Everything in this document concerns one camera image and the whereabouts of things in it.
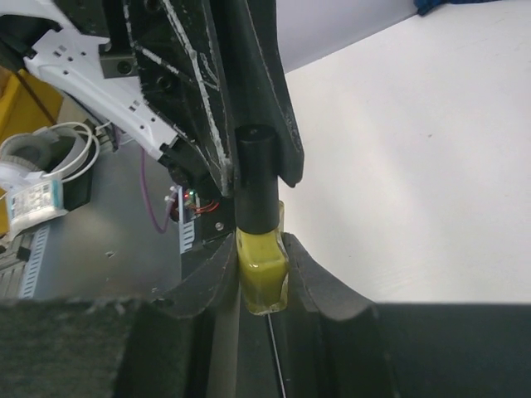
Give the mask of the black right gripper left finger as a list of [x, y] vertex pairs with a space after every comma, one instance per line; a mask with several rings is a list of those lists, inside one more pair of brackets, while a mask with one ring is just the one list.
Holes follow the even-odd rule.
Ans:
[[239, 317], [236, 237], [230, 234], [180, 285], [140, 306], [116, 396], [235, 396]]

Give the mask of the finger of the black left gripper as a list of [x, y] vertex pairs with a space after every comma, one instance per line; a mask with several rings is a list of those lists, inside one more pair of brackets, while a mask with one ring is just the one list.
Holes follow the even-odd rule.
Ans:
[[275, 1], [238, 3], [241, 36], [250, 62], [252, 89], [258, 94], [258, 113], [278, 137], [279, 175], [289, 187], [303, 177], [304, 148], [280, 58]]

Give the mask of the white labelled box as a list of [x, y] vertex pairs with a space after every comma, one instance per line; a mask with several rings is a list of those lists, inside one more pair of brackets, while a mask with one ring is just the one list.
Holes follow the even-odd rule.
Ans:
[[44, 222], [65, 216], [63, 182], [46, 178], [7, 193], [9, 240]]

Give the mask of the yellow bin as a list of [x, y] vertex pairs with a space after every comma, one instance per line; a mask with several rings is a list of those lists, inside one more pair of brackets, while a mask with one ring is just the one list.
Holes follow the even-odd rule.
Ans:
[[1, 142], [56, 123], [63, 97], [25, 70], [1, 68]]

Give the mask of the black nail polish cap brush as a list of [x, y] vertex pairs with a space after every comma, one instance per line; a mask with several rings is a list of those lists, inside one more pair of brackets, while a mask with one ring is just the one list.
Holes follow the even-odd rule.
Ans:
[[240, 168], [235, 191], [236, 226], [262, 235], [279, 225], [278, 162], [275, 130], [250, 124], [236, 130]]

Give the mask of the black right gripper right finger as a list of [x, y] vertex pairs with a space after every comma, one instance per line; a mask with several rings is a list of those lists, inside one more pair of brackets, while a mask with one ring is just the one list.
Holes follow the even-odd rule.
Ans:
[[392, 366], [375, 304], [318, 264], [292, 234], [285, 316], [293, 397], [393, 397]]

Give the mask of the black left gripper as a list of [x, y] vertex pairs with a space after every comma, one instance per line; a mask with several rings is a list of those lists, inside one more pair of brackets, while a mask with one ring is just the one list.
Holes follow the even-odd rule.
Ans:
[[104, 39], [98, 59], [106, 79], [139, 73], [144, 103], [170, 128], [169, 138], [156, 140], [159, 161], [180, 167], [193, 186], [231, 197], [234, 123], [211, 3], [54, 3], [80, 34]]

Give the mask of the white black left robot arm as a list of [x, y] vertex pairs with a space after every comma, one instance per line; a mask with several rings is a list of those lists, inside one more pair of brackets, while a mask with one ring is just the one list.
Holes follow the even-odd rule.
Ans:
[[236, 131], [274, 130], [277, 172], [304, 150], [273, 1], [4, 1], [1, 62], [23, 68], [126, 132], [182, 182], [229, 197]]

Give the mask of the yellow nail polish bottle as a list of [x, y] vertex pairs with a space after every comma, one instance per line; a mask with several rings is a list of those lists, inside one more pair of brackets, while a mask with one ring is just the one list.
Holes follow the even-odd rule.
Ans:
[[289, 260], [282, 240], [285, 204], [279, 202], [279, 225], [253, 235], [236, 230], [241, 292], [248, 311], [257, 316], [286, 309]]

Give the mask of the blue striped cloth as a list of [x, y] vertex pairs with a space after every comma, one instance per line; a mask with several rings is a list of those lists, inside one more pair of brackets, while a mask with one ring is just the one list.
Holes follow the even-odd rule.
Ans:
[[430, 12], [433, 12], [438, 7], [441, 7], [446, 4], [451, 5], [461, 5], [461, 4], [472, 4], [478, 3], [477, 0], [414, 0], [413, 4], [417, 9], [417, 15], [424, 17]]

